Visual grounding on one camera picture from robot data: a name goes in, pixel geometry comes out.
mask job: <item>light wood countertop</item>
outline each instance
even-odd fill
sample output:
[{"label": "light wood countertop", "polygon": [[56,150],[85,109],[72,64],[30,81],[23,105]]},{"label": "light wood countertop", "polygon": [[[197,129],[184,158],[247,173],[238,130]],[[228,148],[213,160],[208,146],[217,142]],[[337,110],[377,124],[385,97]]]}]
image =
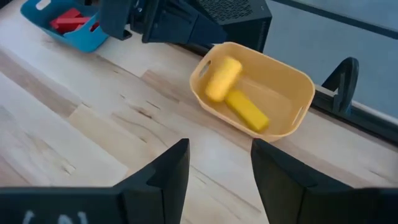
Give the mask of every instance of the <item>light wood countertop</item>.
[{"label": "light wood countertop", "polygon": [[[189,90],[199,56],[138,34],[83,54],[23,18],[23,2],[0,10],[1,186],[111,186],[189,138],[182,223],[267,223],[251,138]],[[398,186],[396,148],[315,110],[274,145],[353,187]]]}]

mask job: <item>yellow basket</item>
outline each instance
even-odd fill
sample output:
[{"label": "yellow basket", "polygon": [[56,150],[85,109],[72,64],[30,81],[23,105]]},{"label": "yellow basket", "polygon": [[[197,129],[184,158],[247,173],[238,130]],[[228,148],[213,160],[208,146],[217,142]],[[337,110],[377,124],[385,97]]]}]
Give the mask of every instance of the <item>yellow basket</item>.
[{"label": "yellow basket", "polygon": [[[225,56],[239,60],[243,66],[234,88],[241,90],[269,118],[269,127],[261,133],[250,130],[225,103],[212,102],[205,95],[209,79]],[[232,42],[216,45],[205,55],[192,73],[190,86],[205,110],[268,142],[288,136],[298,128],[315,94],[315,86],[305,73]]]}]

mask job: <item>plastic basket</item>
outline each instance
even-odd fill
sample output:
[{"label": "plastic basket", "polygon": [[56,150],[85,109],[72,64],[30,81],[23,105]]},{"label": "plastic basket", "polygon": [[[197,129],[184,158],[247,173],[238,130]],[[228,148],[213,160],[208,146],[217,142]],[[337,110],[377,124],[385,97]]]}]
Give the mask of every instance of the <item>plastic basket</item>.
[{"label": "plastic basket", "polygon": [[[74,0],[51,0],[50,4],[40,10],[36,7],[39,2],[40,0],[28,0],[22,5],[21,13],[54,39],[76,47],[82,52],[92,52],[108,38],[108,35],[102,31],[101,27],[97,27],[94,31],[90,31],[91,27],[96,22],[98,8],[94,6],[84,6],[78,4]],[[91,19],[81,28],[61,35],[51,27],[50,21],[73,7],[78,9],[85,17],[91,17]]]},{"label": "plastic basket", "polygon": [[[269,127],[261,133],[247,128],[225,103],[214,103],[205,95],[214,69],[226,55],[243,65],[241,78],[234,88],[243,91],[270,120]],[[315,86],[305,73],[232,42],[217,45],[205,55],[190,78],[190,86],[205,110],[268,142],[288,136],[298,128],[315,94]]]}]

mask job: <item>blue basket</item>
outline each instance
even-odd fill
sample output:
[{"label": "blue basket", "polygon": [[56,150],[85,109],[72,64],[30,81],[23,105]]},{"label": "blue basket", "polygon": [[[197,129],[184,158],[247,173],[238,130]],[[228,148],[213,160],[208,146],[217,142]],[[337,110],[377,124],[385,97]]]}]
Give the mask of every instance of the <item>blue basket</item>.
[{"label": "blue basket", "polygon": [[[76,47],[82,52],[92,52],[108,38],[101,27],[97,27],[93,32],[90,31],[96,22],[97,7],[84,6],[74,0],[51,0],[50,4],[39,10],[36,8],[39,2],[40,0],[28,0],[22,5],[21,13],[54,39]],[[91,19],[81,28],[61,35],[51,27],[50,22],[73,7],[79,10],[83,16],[91,17]]]}]

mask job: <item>vent grille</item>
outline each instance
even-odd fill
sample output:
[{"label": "vent grille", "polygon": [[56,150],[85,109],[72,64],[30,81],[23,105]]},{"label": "vent grille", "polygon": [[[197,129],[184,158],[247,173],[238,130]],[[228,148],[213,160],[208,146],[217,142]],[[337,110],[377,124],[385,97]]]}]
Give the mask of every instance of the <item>vent grille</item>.
[{"label": "vent grille", "polygon": [[249,0],[197,0],[217,22],[239,19],[253,13]]}]

